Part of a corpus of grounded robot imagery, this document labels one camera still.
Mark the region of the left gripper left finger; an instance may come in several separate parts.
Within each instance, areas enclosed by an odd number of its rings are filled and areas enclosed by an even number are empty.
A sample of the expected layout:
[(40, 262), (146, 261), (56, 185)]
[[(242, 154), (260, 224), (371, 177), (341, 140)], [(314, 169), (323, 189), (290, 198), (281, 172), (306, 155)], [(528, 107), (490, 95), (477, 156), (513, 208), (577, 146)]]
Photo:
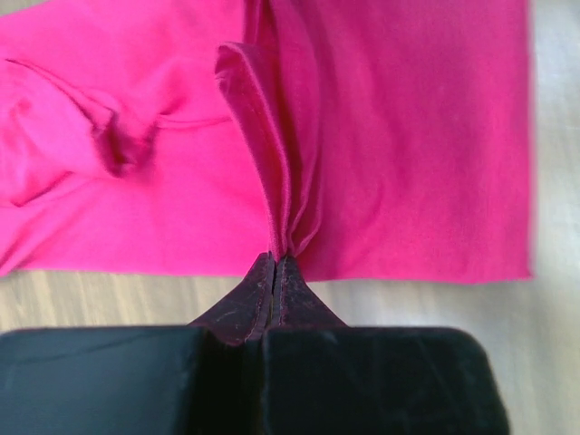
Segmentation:
[(275, 270), (260, 255), (190, 324), (3, 333), (1, 431), (248, 434)]

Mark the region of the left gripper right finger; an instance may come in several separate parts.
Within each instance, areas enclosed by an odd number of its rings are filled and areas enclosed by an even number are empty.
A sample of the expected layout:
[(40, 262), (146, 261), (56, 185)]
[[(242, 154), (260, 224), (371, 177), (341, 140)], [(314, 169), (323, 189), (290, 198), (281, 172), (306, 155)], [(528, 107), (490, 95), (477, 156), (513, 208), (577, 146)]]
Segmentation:
[(277, 265), (262, 342), (266, 434), (507, 434), (488, 356), (449, 327), (350, 327)]

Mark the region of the pink t shirt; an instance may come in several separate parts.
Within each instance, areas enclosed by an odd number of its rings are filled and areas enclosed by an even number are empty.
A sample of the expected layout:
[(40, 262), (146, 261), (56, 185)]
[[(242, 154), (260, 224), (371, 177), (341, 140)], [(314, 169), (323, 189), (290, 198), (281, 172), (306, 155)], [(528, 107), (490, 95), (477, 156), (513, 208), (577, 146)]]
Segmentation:
[(1, 19), (1, 271), (530, 274), (526, 1), (48, 1)]

